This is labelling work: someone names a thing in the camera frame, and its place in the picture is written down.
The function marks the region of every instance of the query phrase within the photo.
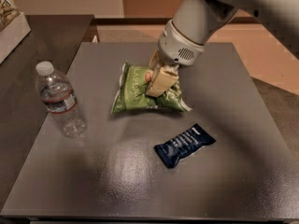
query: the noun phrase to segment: blue snack bar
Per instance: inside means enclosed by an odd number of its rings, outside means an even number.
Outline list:
[[[175,168],[179,160],[190,156],[202,146],[215,142],[216,140],[196,123],[187,131],[162,145],[155,146],[154,149],[167,168]]]

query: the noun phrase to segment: green chip bag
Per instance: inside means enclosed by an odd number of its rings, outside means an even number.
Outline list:
[[[112,114],[137,109],[168,108],[180,112],[191,110],[182,101],[178,81],[158,98],[147,96],[145,91],[151,81],[152,73],[153,71],[146,66],[133,66],[124,63],[120,89],[115,97]]]

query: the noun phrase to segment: gray table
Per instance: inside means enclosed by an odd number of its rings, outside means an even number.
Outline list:
[[[31,33],[0,64],[0,210],[47,115],[35,91],[36,64],[66,72],[93,15],[27,16]]]
[[[110,115],[125,60],[156,44],[82,44],[68,76],[88,121],[64,138],[48,116],[1,212],[99,220],[293,220],[299,169],[232,44],[180,71],[193,111]],[[195,122],[217,139],[174,170],[153,151]]]

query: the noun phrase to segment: white bottle cap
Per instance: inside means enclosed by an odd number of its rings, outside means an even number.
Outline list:
[[[41,62],[36,65],[36,71],[40,76],[48,76],[53,73],[54,67],[50,62]]]

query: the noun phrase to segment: clear water bottle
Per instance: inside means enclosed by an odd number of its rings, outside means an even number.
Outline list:
[[[36,71],[36,90],[63,134],[74,138],[83,133],[87,125],[66,75],[50,62],[39,63]]]

